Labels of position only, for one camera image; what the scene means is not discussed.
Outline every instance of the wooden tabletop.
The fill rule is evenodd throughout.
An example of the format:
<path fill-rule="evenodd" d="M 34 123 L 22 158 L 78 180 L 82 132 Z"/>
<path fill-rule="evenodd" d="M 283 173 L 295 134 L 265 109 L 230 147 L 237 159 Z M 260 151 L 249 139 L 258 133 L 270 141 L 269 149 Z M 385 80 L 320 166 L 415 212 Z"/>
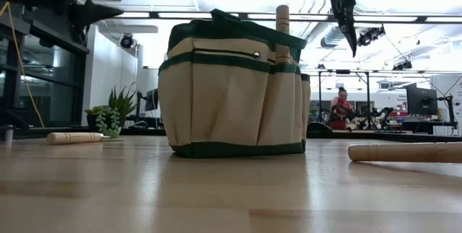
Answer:
<path fill-rule="evenodd" d="M 0 227 L 34 232 L 460 232 L 462 165 L 351 163 L 306 154 L 184 159 L 165 137 L 0 147 Z"/>

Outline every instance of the woman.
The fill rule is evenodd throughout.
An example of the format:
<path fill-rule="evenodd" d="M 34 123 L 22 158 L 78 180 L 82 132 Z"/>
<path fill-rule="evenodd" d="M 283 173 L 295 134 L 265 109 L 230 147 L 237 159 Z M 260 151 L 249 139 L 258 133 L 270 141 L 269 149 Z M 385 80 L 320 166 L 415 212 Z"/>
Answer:
<path fill-rule="evenodd" d="M 339 87 L 339 96 L 335 97 L 331 103 L 331 128 L 347 129 L 346 118 L 350 117 L 353 107 L 347 102 L 348 93 L 343 87 Z"/>

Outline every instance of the garden tool bag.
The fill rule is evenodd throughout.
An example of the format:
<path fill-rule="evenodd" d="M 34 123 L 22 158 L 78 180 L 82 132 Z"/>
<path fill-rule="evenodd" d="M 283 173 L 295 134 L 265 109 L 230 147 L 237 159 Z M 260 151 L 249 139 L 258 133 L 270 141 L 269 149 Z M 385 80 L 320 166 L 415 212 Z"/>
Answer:
<path fill-rule="evenodd" d="M 275 62 L 276 44 L 290 62 Z M 305 152 L 310 82 L 298 66 L 306 41 L 215 9 L 174 26 L 159 68 L 172 149 L 185 157 Z"/>

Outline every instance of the metal grommet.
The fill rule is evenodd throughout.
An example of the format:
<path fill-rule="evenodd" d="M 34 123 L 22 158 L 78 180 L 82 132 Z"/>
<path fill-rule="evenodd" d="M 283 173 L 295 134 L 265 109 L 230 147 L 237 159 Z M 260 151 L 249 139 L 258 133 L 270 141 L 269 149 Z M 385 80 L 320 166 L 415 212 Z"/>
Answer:
<path fill-rule="evenodd" d="M 259 60 L 260 59 L 260 53 L 259 52 L 255 52 L 253 53 L 253 57 L 256 59 L 256 60 Z"/>

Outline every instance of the wooden tool handle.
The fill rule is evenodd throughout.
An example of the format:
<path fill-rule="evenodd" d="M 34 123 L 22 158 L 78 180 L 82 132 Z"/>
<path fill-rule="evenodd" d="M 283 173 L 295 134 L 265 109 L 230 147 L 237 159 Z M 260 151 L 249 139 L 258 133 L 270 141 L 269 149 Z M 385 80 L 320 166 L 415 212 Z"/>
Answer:
<path fill-rule="evenodd" d="M 49 144 L 77 144 L 98 142 L 103 139 L 101 133 L 49 133 L 46 140 Z"/>
<path fill-rule="evenodd" d="M 462 163 L 462 143 L 353 145 L 348 156 L 352 161 Z"/>
<path fill-rule="evenodd" d="M 276 8 L 276 30 L 284 34 L 290 34 L 289 7 L 281 5 Z M 276 62 L 290 63 L 290 48 L 276 44 Z"/>

